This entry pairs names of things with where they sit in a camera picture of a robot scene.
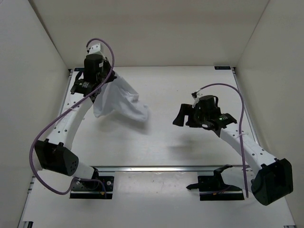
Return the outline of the white skirt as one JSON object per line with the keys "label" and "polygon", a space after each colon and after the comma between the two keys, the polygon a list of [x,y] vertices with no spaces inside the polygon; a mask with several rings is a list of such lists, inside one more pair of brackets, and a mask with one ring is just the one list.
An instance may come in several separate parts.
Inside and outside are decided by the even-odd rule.
{"label": "white skirt", "polygon": [[96,118],[106,116],[117,111],[123,116],[138,121],[148,120],[148,106],[139,100],[137,91],[121,76],[115,74],[116,79],[106,83],[93,104]]}

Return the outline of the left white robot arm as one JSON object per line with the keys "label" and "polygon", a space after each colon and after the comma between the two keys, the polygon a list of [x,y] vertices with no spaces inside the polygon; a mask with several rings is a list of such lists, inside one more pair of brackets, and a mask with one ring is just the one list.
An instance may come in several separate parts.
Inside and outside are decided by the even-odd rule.
{"label": "left white robot arm", "polygon": [[84,70],[75,77],[70,93],[66,97],[64,110],[68,114],[54,126],[44,141],[38,140],[35,152],[43,169],[83,179],[88,189],[99,185],[99,177],[93,167],[82,163],[72,153],[75,134],[87,111],[93,105],[106,79],[115,79],[107,58],[101,54],[88,54],[84,60]]}

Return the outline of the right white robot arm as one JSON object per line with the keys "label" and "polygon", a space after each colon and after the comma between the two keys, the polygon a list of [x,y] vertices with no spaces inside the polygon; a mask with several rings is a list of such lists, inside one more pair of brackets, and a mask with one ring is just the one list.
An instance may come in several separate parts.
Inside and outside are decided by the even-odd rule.
{"label": "right white robot arm", "polygon": [[206,191],[207,187],[214,186],[215,194],[230,186],[248,189],[264,206],[292,193],[291,163],[287,159],[276,158],[244,134],[233,116],[221,112],[218,101],[218,97],[206,95],[197,97],[194,104],[181,104],[173,125],[213,131],[245,160],[250,169],[224,165],[214,170],[211,180],[199,181],[187,189]]}

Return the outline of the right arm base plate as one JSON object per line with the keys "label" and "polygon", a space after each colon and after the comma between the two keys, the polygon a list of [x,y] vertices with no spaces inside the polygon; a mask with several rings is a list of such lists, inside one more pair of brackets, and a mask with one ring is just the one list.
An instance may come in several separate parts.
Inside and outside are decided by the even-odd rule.
{"label": "right arm base plate", "polygon": [[199,190],[200,201],[234,201],[244,200],[241,188],[234,185],[227,185],[222,179],[222,172],[232,165],[224,165],[213,171],[213,175],[200,175],[198,182],[190,184],[187,190]]}

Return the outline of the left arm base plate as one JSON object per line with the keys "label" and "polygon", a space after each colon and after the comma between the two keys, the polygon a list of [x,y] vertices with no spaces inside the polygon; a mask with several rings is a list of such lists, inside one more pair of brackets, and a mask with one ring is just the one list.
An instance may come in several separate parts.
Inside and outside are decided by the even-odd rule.
{"label": "left arm base plate", "polygon": [[74,183],[69,198],[80,200],[111,200],[114,190],[114,173],[95,170],[93,179],[98,181],[78,180]]}

